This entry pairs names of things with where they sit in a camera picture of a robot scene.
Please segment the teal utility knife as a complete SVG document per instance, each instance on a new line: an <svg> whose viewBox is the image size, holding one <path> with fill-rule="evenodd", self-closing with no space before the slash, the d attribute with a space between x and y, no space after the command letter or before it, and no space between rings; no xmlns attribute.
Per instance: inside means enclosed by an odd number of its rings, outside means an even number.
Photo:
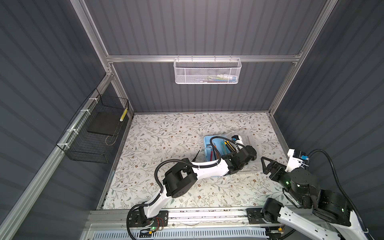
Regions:
<svg viewBox="0 0 384 240"><path fill-rule="evenodd" d="M227 155L227 154L228 154L228 151L227 151L227 148L226 148L226 146L225 146L225 143L224 143L224 142L221 142L221 146L222 146L223 154L224 154L224 155Z"/></svg>

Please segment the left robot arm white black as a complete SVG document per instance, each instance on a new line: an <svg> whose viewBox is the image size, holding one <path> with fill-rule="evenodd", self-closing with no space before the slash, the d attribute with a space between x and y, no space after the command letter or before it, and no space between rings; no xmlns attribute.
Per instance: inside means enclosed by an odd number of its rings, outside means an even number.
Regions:
<svg viewBox="0 0 384 240"><path fill-rule="evenodd" d="M160 190L139 206L140 216L144 220L155 218L170 199L186 194L198 180L236 174L256 157L257 151L252 146L242 146L238 152L221 156L213 162L195 163L185 158L160 163L154 172Z"/></svg>

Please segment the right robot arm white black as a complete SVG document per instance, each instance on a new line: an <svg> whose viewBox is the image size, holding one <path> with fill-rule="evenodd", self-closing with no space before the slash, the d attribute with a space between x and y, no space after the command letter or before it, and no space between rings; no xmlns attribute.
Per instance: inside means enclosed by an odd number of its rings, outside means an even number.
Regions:
<svg viewBox="0 0 384 240"><path fill-rule="evenodd" d="M283 193L294 198L292 205L311 209L315 216L330 223L337 232L320 229L272 198L267 199L261 210L263 218L267 222L288 225L313 240L371 240L372 236L346 193L321 189L318 178L307 169L309 157L293 150L289 152L287 165L269 160L268 165L262 164L263 173L280 183Z"/></svg>

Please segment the clear tool box lid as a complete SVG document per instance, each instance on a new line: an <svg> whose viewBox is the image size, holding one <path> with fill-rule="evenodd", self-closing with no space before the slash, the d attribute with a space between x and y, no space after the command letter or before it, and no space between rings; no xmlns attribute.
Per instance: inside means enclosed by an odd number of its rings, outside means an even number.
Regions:
<svg viewBox="0 0 384 240"><path fill-rule="evenodd" d="M224 160L230 167L229 174L232 173L258 173L262 170L260 151L257 149L257 143L250 138L250 135L242 132L232 132L223 135L222 150L226 143L227 154L222 154Z"/></svg>

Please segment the light blue plastic tool box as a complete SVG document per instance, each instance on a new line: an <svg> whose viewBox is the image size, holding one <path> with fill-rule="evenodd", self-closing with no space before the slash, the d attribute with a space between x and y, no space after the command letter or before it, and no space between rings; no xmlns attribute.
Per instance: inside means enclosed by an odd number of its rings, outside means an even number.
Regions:
<svg viewBox="0 0 384 240"><path fill-rule="evenodd" d="M221 156L224 156L221 142L225 143L225 141L230 142L231 145L233 146L233 148L236 149L236 152L242 148L241 146L236 145L235 141L233 141L232 138L228 135L213 135L213 136L205 136L204 137L205 157L206 157L207 162L210 162L211 149L214 150L213 146L216 147L216 149L220 152ZM217 158L218 158L217 152L214 151L214 160L216 160Z"/></svg>

